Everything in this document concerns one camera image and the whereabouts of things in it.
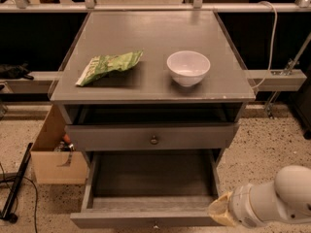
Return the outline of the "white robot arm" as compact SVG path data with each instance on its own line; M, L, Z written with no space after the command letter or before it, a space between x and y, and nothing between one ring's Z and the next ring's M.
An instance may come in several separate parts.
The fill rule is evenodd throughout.
M272 221L311 223L311 169L282 168L269 183L242 185L215 200L208 216L224 226L264 227Z

